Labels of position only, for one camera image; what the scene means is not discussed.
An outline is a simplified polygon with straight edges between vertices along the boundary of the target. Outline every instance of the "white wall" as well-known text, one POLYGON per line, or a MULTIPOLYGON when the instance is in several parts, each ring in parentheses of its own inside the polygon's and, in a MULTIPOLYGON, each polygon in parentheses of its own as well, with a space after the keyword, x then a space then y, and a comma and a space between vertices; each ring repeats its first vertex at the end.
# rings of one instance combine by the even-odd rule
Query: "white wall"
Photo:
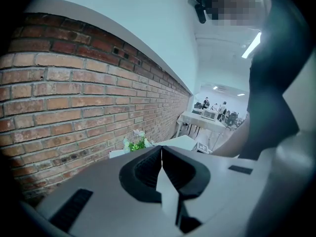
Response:
POLYGON ((37 0, 27 11, 67 16, 109 31, 180 79, 190 92, 194 91, 198 55, 190 14, 193 11, 187 0, 63 1, 37 0), (96 20, 93 11, 103 18, 96 20))
POLYGON ((238 117, 240 118, 245 117, 247 113, 248 97, 246 95, 234 97, 225 93, 217 93, 215 90, 210 88, 202 87, 201 91, 195 95, 194 103, 202 103, 206 97, 208 97, 210 107, 215 103, 217 103, 219 106, 224 101, 226 101, 227 111, 239 113, 238 117))
POLYGON ((199 89, 203 83, 214 83, 249 92, 250 66, 250 59, 213 59, 209 63, 201 63, 196 88, 199 89))

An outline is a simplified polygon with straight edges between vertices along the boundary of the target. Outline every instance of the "black vent grille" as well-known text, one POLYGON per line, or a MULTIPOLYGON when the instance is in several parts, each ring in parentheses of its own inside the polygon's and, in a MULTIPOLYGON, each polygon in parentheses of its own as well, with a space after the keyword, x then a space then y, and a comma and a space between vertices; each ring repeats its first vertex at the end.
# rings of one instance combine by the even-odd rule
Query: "black vent grille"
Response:
POLYGON ((64 232, 68 232, 92 194, 93 192, 85 189, 77 190, 50 219, 50 222, 64 232))

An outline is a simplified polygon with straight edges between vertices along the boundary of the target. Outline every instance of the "ceiling light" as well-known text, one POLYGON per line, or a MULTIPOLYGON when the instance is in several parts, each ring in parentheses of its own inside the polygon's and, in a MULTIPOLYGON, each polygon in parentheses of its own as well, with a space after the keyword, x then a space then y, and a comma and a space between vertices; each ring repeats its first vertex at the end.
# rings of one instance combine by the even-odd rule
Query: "ceiling light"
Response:
POLYGON ((248 55, 252 52, 252 50, 254 50, 255 47, 260 44, 260 36, 261 36, 261 33, 258 33, 256 38, 253 40, 253 42, 247 48, 246 52, 242 55, 242 58, 246 59, 248 57, 248 55))

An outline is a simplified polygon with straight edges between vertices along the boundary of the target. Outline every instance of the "desk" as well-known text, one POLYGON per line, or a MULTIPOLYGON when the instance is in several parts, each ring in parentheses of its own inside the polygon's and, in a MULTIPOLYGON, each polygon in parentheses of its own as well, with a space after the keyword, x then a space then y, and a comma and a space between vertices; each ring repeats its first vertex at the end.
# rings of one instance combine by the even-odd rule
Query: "desk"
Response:
POLYGON ((218 141, 219 136, 225 131, 225 126, 220 121, 218 120, 212 121, 210 119, 202 118, 201 115, 199 114, 190 113, 190 112, 183 112, 179 116, 177 122, 179 124, 179 127, 178 127, 176 137, 179 136, 179 132, 183 123, 193 124, 193 125, 202 127, 204 129, 210 130, 211 132, 218 132, 219 134, 216 139, 216 142, 218 141))

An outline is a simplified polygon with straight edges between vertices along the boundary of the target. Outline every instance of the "red brick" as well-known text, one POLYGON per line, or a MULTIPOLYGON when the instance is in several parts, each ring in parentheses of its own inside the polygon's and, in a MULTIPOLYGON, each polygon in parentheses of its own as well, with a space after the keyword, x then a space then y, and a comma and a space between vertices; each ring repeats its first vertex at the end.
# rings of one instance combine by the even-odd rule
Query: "red brick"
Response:
POLYGON ((26 24, 60 26, 64 18, 48 14, 30 14, 25 19, 26 24))
POLYGON ((134 111, 134 106, 110 106, 105 108, 105 114, 126 113, 134 111))
POLYGON ((93 70, 93 71, 98 71, 98 72, 103 72, 103 73, 106 73, 108 71, 108 65, 106 63, 89 60, 89 59, 87 59, 85 68, 88 70, 93 70))
POLYGON ((105 87, 101 85, 85 84, 83 88, 84 94, 99 94, 103 95, 105 87))
POLYGON ((14 54, 7 54, 0 58, 0 69, 12 67, 14 54))
POLYGON ((11 167, 20 167, 24 165, 21 157, 11 158, 8 160, 11 167))
POLYGON ((153 92, 147 92, 147 97, 159 98, 159 94, 158 93, 153 93, 153 92))
POLYGON ((153 119, 153 118, 155 118, 155 117, 157 117, 157 114, 156 114, 156 113, 150 114, 150 115, 146 115, 146 116, 144 116, 144 120, 153 119))
POLYGON ((83 110, 83 117, 95 117, 95 116, 102 116, 104 114, 103 108, 89 108, 83 110))
POLYGON ((136 96, 136 90, 118 88, 118 87, 112 87, 112 86, 107 87, 106 93, 108 95, 136 96))
POLYGON ((124 60, 121 60, 121 61, 119 62, 119 66, 120 66, 121 68, 124 68, 124 69, 127 69, 127 70, 131 70, 131 71, 134 70, 134 65, 133 65, 132 63, 127 62, 127 61, 124 61, 124 60))
POLYGON ((129 97, 117 97, 115 99, 117 105, 126 105, 129 104, 129 97))
POLYGON ((149 80, 148 84, 157 88, 161 88, 161 84, 159 82, 153 81, 153 80, 149 80))
POLYGON ((54 52, 60 53, 74 53, 76 45, 74 43, 67 43, 62 41, 54 41, 53 47, 51 48, 54 52))
POLYGON ((130 120, 122 121, 122 122, 115 122, 115 123, 112 123, 112 124, 107 124, 106 128, 107 128, 107 131, 110 132, 110 131, 113 131, 113 130, 116 130, 116 129, 120 129, 122 127, 126 127, 126 126, 129 126, 129 125, 132 125, 132 124, 134 124, 134 120, 130 119, 130 120))
POLYGON ((135 105, 135 110, 139 111, 139 110, 144 110, 145 109, 145 105, 135 105))
POLYGON ((74 30, 74 31, 82 31, 84 27, 84 23, 79 22, 77 20, 66 18, 65 21, 62 23, 61 27, 74 30))
POLYGON ((43 178, 46 178, 46 177, 49 177, 49 176, 57 175, 57 174, 59 174, 61 172, 65 172, 66 170, 67 170, 66 165, 60 165, 60 166, 53 167, 53 168, 50 168, 48 170, 36 173, 36 174, 33 175, 33 178, 35 178, 37 180, 38 179, 43 179, 43 178))
POLYGON ((15 54, 13 65, 15 67, 32 66, 34 64, 34 56, 33 53, 17 53, 15 54))
POLYGON ((127 51, 128 53, 132 54, 132 55, 137 55, 137 49, 134 48, 133 46, 131 46, 128 43, 124 43, 124 48, 125 51, 127 51))
POLYGON ((139 76, 139 82, 148 84, 149 79, 146 77, 139 76))
POLYGON ((150 65, 148 65, 146 62, 143 62, 142 67, 146 69, 147 71, 150 71, 150 68, 151 68, 150 65))
POLYGON ((119 63, 119 59, 111 54, 98 51, 96 49, 88 48, 86 46, 79 46, 77 49, 77 55, 93 58, 100 61, 105 61, 114 65, 119 63))
POLYGON ((27 153, 39 151, 44 148, 40 141, 23 144, 23 146, 24 146, 25 152, 27 153))
POLYGON ((13 115, 19 113, 40 112, 44 110, 44 100, 28 100, 20 102, 5 103, 4 113, 13 115))
POLYGON ((115 85, 116 78, 95 72, 74 71, 73 81, 88 81, 115 85))
POLYGON ((50 136, 49 128, 36 128, 12 133, 12 138, 15 143, 40 139, 48 136, 50 136))
POLYGON ((21 33, 21 37, 41 37, 44 33, 43 26, 25 26, 21 33))
POLYGON ((10 99, 10 88, 9 87, 1 87, 0 88, 0 101, 10 99))
POLYGON ((86 26, 83 32, 88 35, 96 36, 108 43, 114 44, 115 46, 123 47, 123 41, 121 39, 94 26, 86 26))
POLYGON ((2 84, 40 81, 44 78, 44 69, 23 69, 4 72, 2 75, 2 84))
POLYGON ((71 153, 73 151, 79 150, 79 147, 76 144, 72 144, 72 145, 66 145, 66 146, 60 147, 58 149, 61 154, 67 154, 67 153, 71 153))
POLYGON ((144 121, 144 117, 137 117, 135 119, 135 124, 144 121))
POLYGON ((123 77, 123 78, 134 80, 134 81, 138 81, 139 79, 139 76, 137 74, 126 71, 124 69, 120 69, 118 67, 114 67, 114 66, 109 66, 108 73, 111 75, 123 77))
POLYGON ((148 111, 138 111, 138 112, 130 113, 129 116, 130 118, 135 118, 135 117, 140 117, 146 114, 148 114, 148 111))
POLYGON ((106 52, 111 52, 112 51, 112 46, 106 42, 103 42, 99 39, 94 39, 92 42, 91 42, 91 46, 97 48, 97 49, 101 49, 103 51, 106 51, 106 52))
POLYGON ((13 98, 31 97, 31 95, 32 95, 32 87, 30 85, 12 86, 13 98))
POLYGON ((131 104, 148 104, 150 102, 150 98, 131 98, 131 104))
POLYGON ((115 121, 122 121, 128 119, 128 113, 116 114, 115 121))
POLYGON ((159 81, 161 84, 163 84, 163 85, 166 85, 166 86, 168 86, 169 85, 169 83, 168 82, 166 82, 164 79, 160 79, 160 81, 159 81))
POLYGON ((0 132, 14 130, 13 120, 10 118, 0 120, 0 132))
POLYGON ((121 136, 123 134, 126 134, 127 132, 128 132, 128 128, 124 127, 122 129, 115 130, 114 134, 115 136, 121 136))
POLYGON ((35 64, 39 66, 55 66, 83 69, 83 59, 68 55, 38 54, 35 64))
POLYGON ((147 92, 138 90, 137 91, 137 96, 138 97, 146 97, 147 96, 147 92))
POLYGON ((50 41, 44 39, 14 39, 9 46, 9 52, 49 51, 50 41))
POLYGON ((108 133, 106 133, 104 135, 101 135, 100 137, 91 138, 89 140, 79 142, 79 147, 81 149, 87 148, 87 147, 90 147, 90 146, 93 146, 93 145, 96 145, 96 144, 99 144, 99 143, 102 143, 102 142, 106 142, 107 140, 110 140, 110 139, 113 139, 113 138, 114 138, 114 134, 112 132, 108 132, 108 133))
POLYGON ((142 75, 142 76, 145 76, 149 79, 153 79, 154 78, 154 75, 150 72, 148 72, 147 70, 141 68, 141 67, 138 67, 138 66, 135 66, 135 72, 142 75))
POLYGON ((52 177, 47 178, 47 183, 54 184, 54 183, 60 182, 62 180, 64 180, 62 175, 52 176, 52 177))
POLYGON ((133 88, 134 89, 141 89, 141 90, 147 90, 147 85, 138 83, 138 82, 133 82, 133 88))
POLYGON ((45 82, 33 86, 34 96, 78 94, 81 92, 79 83, 45 82))
POLYGON ((113 116, 105 116, 101 118, 95 118, 95 119, 85 119, 84 121, 78 121, 74 123, 75 130, 84 130, 96 126, 101 126, 109 123, 114 122, 114 117, 113 116))
POLYGON ((118 78, 117 85, 118 86, 122 86, 122 87, 131 88, 132 87, 132 81, 129 81, 129 80, 126 80, 126 79, 122 79, 122 78, 118 78))
POLYGON ((57 110, 69 108, 69 100, 67 97, 49 98, 46 100, 48 110, 57 110))
POLYGON ((145 105, 145 109, 155 109, 158 108, 158 104, 150 104, 150 105, 145 105))
POLYGON ((13 157, 24 154, 24 149, 22 146, 13 146, 8 148, 2 148, 1 152, 4 156, 13 157))
POLYGON ((12 170, 13 176, 24 176, 37 172, 35 166, 21 167, 12 170))
POLYGON ((33 162, 38 162, 38 161, 54 158, 57 156, 58 156, 58 153, 56 150, 49 150, 49 151, 45 151, 41 153, 22 156, 22 159, 25 164, 28 164, 28 163, 33 163, 33 162))
POLYGON ((90 42, 90 36, 54 27, 48 27, 46 29, 45 37, 56 38, 60 40, 71 40, 83 44, 88 44, 90 42))
POLYGON ((105 133, 105 127, 95 128, 87 131, 88 137, 97 136, 105 133))
POLYGON ((62 111, 58 113, 44 113, 35 116, 37 125, 52 124, 57 122, 63 122, 67 120, 74 120, 81 118, 81 110, 75 111, 62 111))
POLYGON ((12 139, 10 135, 1 135, 0 136, 0 146, 12 145, 12 139))
POLYGON ((84 134, 84 132, 81 132, 81 133, 74 133, 74 134, 51 138, 48 140, 44 140, 42 143, 43 143, 44 148, 52 148, 52 147, 57 147, 60 145, 72 143, 75 141, 83 140, 85 138, 86 138, 86 135, 84 134))
POLYGON ((154 75, 163 78, 163 72, 161 70, 155 69, 155 68, 151 68, 150 72, 152 72, 154 75))
POLYGON ((73 127, 70 123, 55 125, 55 126, 52 126, 51 128, 51 132, 53 135, 60 135, 60 134, 69 133, 72 131, 73 131, 73 127))
POLYGON ((72 97, 72 107, 99 106, 114 104, 114 97, 72 97))

